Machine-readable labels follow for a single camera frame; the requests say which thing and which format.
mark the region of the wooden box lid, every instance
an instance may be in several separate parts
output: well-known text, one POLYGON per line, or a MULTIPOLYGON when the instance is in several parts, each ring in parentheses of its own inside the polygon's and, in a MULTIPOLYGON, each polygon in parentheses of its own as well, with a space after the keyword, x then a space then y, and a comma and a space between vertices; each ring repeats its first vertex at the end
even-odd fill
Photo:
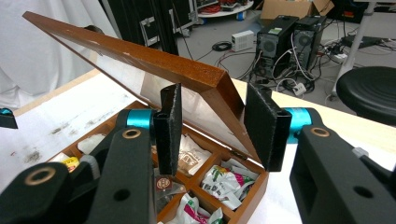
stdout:
POLYGON ((181 83, 184 123, 261 163, 226 71, 32 12, 23 17, 150 106, 160 107, 160 89, 181 83))

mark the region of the round stool seat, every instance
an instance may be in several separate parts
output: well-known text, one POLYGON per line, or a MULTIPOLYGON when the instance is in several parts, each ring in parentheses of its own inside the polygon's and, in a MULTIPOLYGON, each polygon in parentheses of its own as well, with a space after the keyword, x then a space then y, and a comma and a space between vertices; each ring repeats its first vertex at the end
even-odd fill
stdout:
POLYGON ((396 125, 396 68, 350 70, 337 81, 337 95, 360 117, 396 125))

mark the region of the white curtain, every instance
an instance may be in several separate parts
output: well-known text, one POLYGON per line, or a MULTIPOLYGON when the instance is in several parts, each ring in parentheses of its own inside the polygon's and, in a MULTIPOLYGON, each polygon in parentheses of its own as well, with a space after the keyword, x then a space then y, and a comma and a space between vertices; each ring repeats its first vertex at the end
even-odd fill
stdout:
POLYGON ((25 20, 25 11, 117 37, 98 0, 1 0, 1 108, 20 108, 92 69, 25 20))

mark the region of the black stool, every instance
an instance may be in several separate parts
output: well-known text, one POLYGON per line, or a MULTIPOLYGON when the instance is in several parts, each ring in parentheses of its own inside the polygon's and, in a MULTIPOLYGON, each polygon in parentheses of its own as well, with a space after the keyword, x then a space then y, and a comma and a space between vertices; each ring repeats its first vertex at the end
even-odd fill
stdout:
POLYGON ((359 117, 396 125, 396 68, 350 70, 337 81, 337 95, 359 117))

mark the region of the brass ring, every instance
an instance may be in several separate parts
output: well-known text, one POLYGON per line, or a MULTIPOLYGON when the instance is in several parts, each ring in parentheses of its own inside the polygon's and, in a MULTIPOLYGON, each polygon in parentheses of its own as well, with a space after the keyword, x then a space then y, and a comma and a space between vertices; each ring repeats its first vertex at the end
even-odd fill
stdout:
POLYGON ((29 186, 42 184, 50 180, 53 176, 55 176, 55 173, 56 173, 55 169, 50 166, 40 168, 38 170, 33 171, 28 176, 26 176, 25 184, 29 186), (40 173, 46 173, 46 174, 43 177, 35 178, 38 177, 37 175, 40 173))
POLYGON ((312 128, 311 133, 319 137, 329 137, 330 133, 322 128, 312 128))
POLYGON ((136 138, 141 134, 141 132, 137 129, 129 129, 122 133, 122 137, 126 139, 136 138))

